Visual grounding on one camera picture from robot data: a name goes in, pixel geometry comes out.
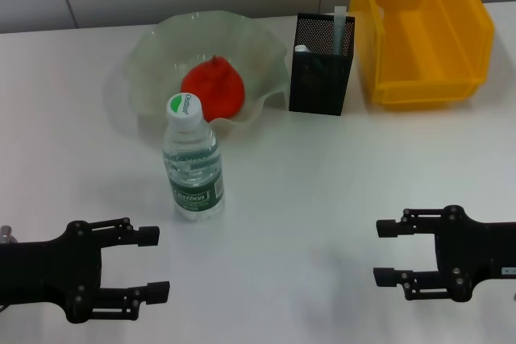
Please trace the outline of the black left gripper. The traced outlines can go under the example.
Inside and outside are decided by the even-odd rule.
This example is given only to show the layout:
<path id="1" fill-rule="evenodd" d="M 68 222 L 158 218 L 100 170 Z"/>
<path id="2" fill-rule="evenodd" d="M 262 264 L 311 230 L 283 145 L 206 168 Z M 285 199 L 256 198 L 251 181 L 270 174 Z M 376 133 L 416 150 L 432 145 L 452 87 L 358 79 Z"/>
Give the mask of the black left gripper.
<path id="1" fill-rule="evenodd" d="M 3 243 L 1 305 L 52 303 L 73 324 L 88 321 L 92 313 L 94 320 L 136 321 L 142 304 L 168 301 L 170 283 L 100 288 L 101 249 L 153 247 L 159 237 L 158 226 L 136 228 L 129 218 L 120 218 L 71 222 L 62 235 L 48 241 Z"/>

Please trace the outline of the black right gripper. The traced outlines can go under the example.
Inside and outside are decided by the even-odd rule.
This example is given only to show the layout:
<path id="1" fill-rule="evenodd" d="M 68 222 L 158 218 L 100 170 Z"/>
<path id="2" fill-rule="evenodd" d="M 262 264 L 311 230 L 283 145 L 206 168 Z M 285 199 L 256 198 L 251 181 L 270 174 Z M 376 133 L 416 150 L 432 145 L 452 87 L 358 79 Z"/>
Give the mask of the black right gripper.
<path id="1" fill-rule="evenodd" d="M 515 224 L 471 219 L 458 205 L 444 209 L 404 209 L 399 222 L 378 220 L 379 238 L 435 234 L 438 271 L 373 269 L 380 288 L 402 287 L 406 300 L 467 302 L 486 280 L 515 278 Z"/>

